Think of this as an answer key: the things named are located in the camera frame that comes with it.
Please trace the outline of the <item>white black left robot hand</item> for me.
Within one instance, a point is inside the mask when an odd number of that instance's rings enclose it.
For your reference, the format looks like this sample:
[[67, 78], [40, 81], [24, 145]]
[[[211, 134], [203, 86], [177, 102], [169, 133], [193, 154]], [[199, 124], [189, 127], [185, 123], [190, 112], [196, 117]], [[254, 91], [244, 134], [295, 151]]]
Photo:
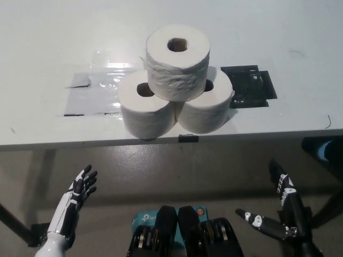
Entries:
[[69, 239], [74, 235], [79, 212], [89, 196], [96, 191], [97, 171], [88, 165], [76, 176], [69, 189], [62, 195], [50, 222], [48, 232]]

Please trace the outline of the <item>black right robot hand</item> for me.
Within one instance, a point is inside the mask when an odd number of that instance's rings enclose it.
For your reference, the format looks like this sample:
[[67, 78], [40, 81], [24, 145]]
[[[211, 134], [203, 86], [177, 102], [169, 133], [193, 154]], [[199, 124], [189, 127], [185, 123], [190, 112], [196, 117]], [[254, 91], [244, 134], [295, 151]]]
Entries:
[[274, 159], [269, 162], [269, 173], [282, 207], [280, 221], [243, 209], [236, 209], [236, 214], [255, 230], [276, 240], [312, 241], [308, 213], [290, 175]]

